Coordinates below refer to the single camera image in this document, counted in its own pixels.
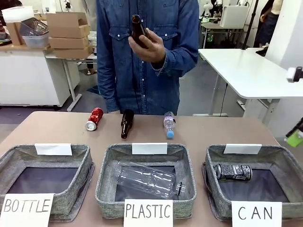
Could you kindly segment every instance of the soda can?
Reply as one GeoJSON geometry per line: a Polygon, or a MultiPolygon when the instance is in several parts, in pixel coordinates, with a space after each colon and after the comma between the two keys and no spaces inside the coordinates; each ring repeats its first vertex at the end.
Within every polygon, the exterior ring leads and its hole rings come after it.
{"type": "Polygon", "coordinates": [[[248,165],[217,164],[214,170],[217,179],[249,181],[252,177],[252,169],[248,165]]]}
{"type": "Polygon", "coordinates": [[[98,122],[103,116],[103,110],[100,108],[95,108],[89,117],[89,120],[85,124],[85,128],[88,131],[94,131],[97,129],[98,122]]]}

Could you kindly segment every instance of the bottle label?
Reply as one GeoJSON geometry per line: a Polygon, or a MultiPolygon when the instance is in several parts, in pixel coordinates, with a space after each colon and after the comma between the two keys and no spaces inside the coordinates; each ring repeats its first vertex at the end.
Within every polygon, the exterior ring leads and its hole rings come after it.
{"type": "Polygon", "coordinates": [[[171,116],[165,116],[163,122],[165,122],[166,120],[170,120],[170,121],[176,122],[175,119],[173,117],[171,117],[171,116]]]}

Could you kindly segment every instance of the wooden countertop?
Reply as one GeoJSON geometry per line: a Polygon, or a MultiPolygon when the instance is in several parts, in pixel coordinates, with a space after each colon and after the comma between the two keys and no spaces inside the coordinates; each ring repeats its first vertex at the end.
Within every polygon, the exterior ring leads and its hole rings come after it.
{"type": "Polygon", "coordinates": [[[9,44],[9,45],[5,45],[5,46],[0,46],[0,51],[14,51],[14,50],[18,50],[18,51],[37,51],[37,50],[42,50],[42,51],[46,51],[49,50],[51,47],[44,47],[44,48],[31,48],[24,45],[13,45],[13,44],[9,44]]]}
{"type": "MultiPolygon", "coordinates": [[[[50,223],[50,227],[122,227],[123,220],[105,220],[95,200],[96,183],[106,148],[124,142],[169,142],[187,146],[195,173],[197,197],[193,216],[175,220],[176,227],[231,227],[231,222],[218,221],[212,214],[201,173],[206,148],[211,144],[258,143],[277,145],[269,130],[259,121],[248,118],[176,117],[175,138],[167,140],[162,116],[134,117],[127,140],[122,140],[119,114],[105,114],[96,131],[86,131],[89,113],[34,112],[1,144],[0,155],[17,144],[82,143],[91,148],[96,168],[84,203],[71,223],[50,223]]],[[[284,227],[301,227],[303,220],[283,222],[284,227]]]]}

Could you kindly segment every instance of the dark skirt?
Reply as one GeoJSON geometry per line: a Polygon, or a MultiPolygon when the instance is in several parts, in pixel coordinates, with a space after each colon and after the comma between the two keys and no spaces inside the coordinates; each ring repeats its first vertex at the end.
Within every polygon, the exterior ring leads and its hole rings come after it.
{"type": "Polygon", "coordinates": [[[266,43],[270,43],[271,38],[273,37],[276,23],[279,19],[279,15],[269,13],[268,17],[265,19],[259,33],[257,34],[257,42],[259,44],[265,45],[266,43]]]}

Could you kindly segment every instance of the black pole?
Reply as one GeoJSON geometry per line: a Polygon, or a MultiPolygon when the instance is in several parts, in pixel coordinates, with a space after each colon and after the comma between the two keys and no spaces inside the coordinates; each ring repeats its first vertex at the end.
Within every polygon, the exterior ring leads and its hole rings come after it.
{"type": "Polygon", "coordinates": [[[248,26],[248,30],[247,30],[247,33],[246,33],[246,36],[245,36],[245,40],[244,40],[244,43],[243,43],[243,46],[242,46],[242,50],[245,50],[245,49],[246,49],[246,44],[247,44],[247,41],[248,41],[248,37],[249,37],[249,35],[250,35],[252,23],[254,22],[254,18],[255,18],[255,16],[256,16],[256,11],[257,11],[257,7],[258,7],[258,2],[259,2],[259,0],[256,0],[254,11],[253,11],[252,14],[251,14],[250,25],[248,26]]]}

